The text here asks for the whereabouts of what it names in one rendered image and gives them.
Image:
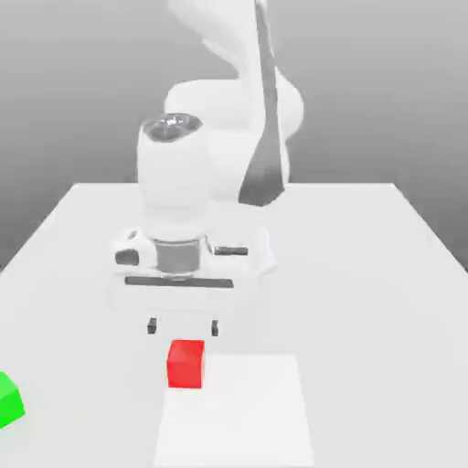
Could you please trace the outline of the small green cube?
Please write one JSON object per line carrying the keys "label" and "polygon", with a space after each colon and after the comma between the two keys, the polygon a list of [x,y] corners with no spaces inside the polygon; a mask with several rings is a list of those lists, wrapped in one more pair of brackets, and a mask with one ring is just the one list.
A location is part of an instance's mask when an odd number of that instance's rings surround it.
{"label": "small green cube", "polygon": [[0,371],[0,429],[19,420],[25,414],[18,386],[5,372]]}

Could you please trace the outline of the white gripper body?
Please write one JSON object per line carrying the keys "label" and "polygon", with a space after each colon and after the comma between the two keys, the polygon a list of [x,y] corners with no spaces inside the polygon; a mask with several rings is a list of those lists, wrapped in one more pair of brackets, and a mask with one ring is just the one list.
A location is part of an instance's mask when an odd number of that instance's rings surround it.
{"label": "white gripper body", "polygon": [[112,309],[126,313],[204,314],[220,317],[249,306],[254,298],[254,278],[193,278],[169,281],[156,277],[114,273],[106,278]]}

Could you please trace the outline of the small red cube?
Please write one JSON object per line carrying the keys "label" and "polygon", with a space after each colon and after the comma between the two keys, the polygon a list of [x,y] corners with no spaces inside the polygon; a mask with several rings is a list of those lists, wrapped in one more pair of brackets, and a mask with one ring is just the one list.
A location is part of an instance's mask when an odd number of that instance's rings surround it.
{"label": "small red cube", "polygon": [[205,342],[174,340],[166,359],[169,388],[202,388],[205,372]]}

